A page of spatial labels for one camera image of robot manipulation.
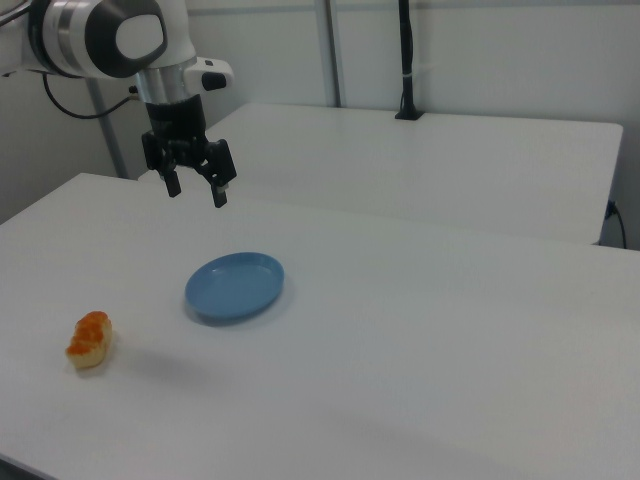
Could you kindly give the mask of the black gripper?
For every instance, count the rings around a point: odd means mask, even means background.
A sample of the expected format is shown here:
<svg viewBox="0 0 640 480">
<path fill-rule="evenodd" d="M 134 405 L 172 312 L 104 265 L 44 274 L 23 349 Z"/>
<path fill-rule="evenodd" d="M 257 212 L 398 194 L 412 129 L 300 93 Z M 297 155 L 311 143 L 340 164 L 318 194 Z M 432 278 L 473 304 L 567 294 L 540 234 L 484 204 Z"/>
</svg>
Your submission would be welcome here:
<svg viewBox="0 0 640 480">
<path fill-rule="evenodd" d="M 193 167 L 210 185 L 213 203 L 227 203 L 226 189 L 237 172 L 228 143 L 206 139 L 206 120 L 200 95 L 173 104 L 145 104 L 151 129 L 142 135 L 148 170 L 164 181 L 168 195 L 181 193 L 177 165 Z"/>
</svg>

